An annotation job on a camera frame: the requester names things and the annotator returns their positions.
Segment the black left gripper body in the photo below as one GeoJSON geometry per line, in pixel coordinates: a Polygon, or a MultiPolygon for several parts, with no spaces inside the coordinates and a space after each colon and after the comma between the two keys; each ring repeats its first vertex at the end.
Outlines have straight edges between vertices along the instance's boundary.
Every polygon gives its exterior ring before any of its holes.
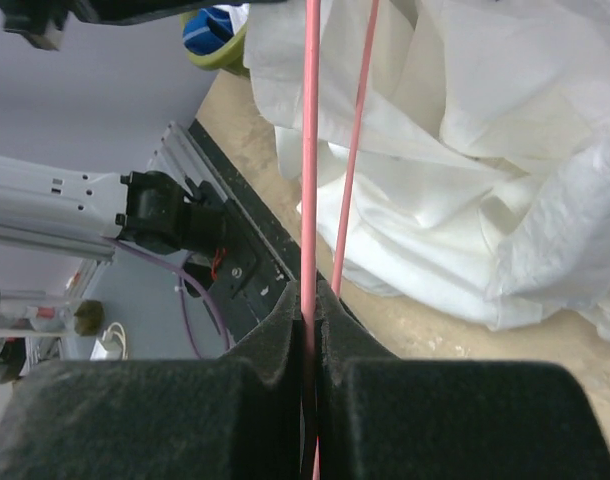
{"type": "Polygon", "coordinates": [[[218,5],[218,0],[0,0],[3,30],[57,50],[70,15],[95,25],[130,26],[218,5]]]}

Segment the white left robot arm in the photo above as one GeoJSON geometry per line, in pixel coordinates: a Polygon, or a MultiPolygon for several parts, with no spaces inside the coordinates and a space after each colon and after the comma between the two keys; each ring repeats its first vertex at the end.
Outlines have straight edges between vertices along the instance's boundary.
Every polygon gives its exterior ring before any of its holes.
{"type": "MultiPolygon", "coordinates": [[[[0,1],[3,29],[34,48],[60,46],[69,16],[96,25],[129,26],[207,7],[205,1],[0,1]]],[[[206,205],[191,180],[159,171],[92,173],[0,156],[0,216],[41,223],[38,234],[71,253],[67,228],[128,241],[157,254],[211,254],[226,238],[220,208],[206,205]]]]}

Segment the white button shirt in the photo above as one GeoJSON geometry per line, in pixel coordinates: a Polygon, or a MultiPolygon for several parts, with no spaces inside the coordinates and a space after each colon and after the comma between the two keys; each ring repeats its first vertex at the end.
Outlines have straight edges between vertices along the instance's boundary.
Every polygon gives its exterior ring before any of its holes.
{"type": "Polygon", "coordinates": [[[610,1],[325,1],[317,229],[344,276],[493,330],[610,342],[610,1]],[[364,85],[364,109],[355,109],[364,85]]]}

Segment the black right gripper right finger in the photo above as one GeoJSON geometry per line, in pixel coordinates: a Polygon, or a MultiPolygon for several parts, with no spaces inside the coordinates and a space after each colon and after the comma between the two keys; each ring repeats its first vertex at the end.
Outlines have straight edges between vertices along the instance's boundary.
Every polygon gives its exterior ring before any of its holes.
{"type": "Polygon", "coordinates": [[[317,287],[324,479],[610,479],[578,381],[533,361],[402,359],[317,287]]]}

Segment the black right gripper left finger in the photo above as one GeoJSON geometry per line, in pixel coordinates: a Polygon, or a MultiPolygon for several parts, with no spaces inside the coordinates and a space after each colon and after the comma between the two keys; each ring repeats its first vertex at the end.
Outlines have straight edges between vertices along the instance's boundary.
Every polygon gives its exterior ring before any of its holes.
{"type": "Polygon", "coordinates": [[[213,360],[53,361],[0,421],[0,479],[295,479],[299,289],[213,360]]]}

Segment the pink wire hanger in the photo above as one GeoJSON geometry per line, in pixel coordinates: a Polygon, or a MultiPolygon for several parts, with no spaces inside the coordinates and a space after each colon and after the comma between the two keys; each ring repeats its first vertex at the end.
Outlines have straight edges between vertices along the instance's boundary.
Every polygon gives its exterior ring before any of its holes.
{"type": "MultiPolygon", "coordinates": [[[[316,214],[317,214],[317,165],[318,165],[318,100],[319,100],[319,48],[320,3],[306,3],[303,121],[302,121],[302,200],[301,200],[301,278],[300,300],[304,322],[303,393],[302,407],[305,420],[304,453],[301,476],[318,479],[319,440],[316,424],[315,386],[315,308],[316,308],[316,214]]],[[[332,291],[341,290],[346,238],[351,208],[356,156],[359,146],[366,87],[372,55],[373,41],[379,12],[379,3],[371,4],[362,53],[362,63],[356,94],[355,113],[345,175],[344,193],[339,218],[337,242],[332,275],[332,291]]]]}

